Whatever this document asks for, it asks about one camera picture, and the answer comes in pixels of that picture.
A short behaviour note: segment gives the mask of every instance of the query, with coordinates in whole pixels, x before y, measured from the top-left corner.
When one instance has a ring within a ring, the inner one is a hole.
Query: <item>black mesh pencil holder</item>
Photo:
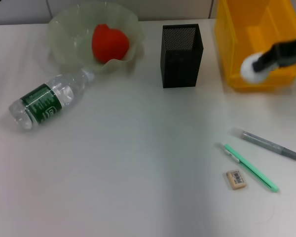
[[[195,86],[203,49],[198,24],[163,26],[163,88]]]

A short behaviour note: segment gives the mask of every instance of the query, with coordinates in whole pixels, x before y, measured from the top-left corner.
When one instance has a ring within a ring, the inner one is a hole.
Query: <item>pen clip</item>
[[[233,158],[237,163],[240,163],[240,160],[237,157],[235,157],[230,151],[225,149],[225,152],[227,155],[229,155],[231,158]]]

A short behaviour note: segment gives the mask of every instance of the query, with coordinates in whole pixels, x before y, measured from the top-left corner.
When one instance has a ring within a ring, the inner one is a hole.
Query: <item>bottle label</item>
[[[43,84],[21,98],[38,123],[60,111],[62,106],[54,91]]]

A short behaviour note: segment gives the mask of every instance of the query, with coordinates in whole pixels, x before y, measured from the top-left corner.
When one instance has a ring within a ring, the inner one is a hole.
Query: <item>yellow box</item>
[[[240,75],[243,60],[251,54],[296,39],[296,13],[290,0],[220,0],[215,34],[226,82],[235,90],[272,91],[296,78],[296,65],[271,72],[260,84],[247,83]]]

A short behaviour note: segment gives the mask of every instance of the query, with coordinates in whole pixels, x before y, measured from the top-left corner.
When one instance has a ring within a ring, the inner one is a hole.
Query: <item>barcode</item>
[[[244,181],[242,180],[241,176],[239,175],[238,171],[232,173],[235,178],[235,184],[242,184]]]

